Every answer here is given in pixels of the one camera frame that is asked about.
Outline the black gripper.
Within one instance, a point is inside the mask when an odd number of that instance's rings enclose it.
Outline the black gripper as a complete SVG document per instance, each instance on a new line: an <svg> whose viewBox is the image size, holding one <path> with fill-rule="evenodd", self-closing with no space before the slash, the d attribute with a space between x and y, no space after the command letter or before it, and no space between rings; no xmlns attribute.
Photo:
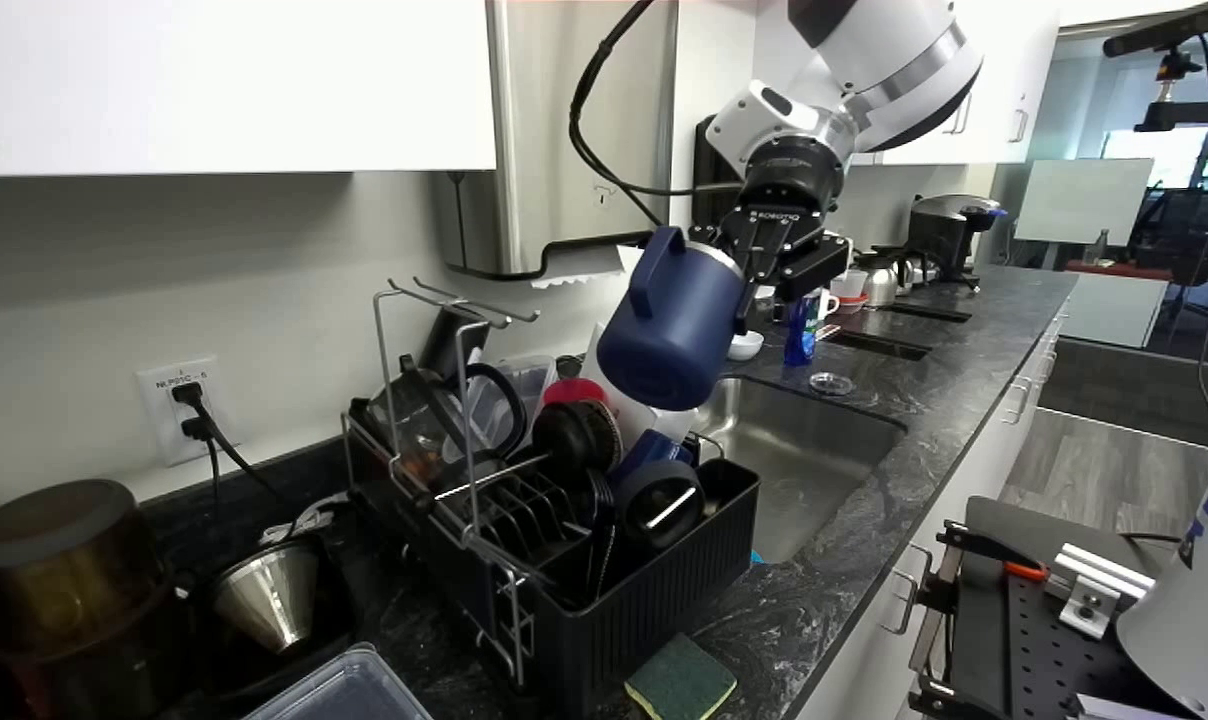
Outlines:
<svg viewBox="0 0 1208 720"><path fill-rule="evenodd" d="M827 180L757 177L728 213L728 258L752 287L798 302L847 268L853 249L823 229L831 210Z"/></svg>

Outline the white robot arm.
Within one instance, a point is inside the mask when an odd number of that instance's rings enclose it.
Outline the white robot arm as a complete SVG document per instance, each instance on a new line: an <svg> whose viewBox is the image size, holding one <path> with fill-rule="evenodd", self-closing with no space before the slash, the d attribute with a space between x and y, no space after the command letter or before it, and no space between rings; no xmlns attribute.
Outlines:
<svg viewBox="0 0 1208 720"><path fill-rule="evenodd" d="M823 232L847 164L938 129L982 58L946 0L780 0L780 40L796 66L752 75L699 140L739 180L725 251L798 302L847 268Z"/></svg>

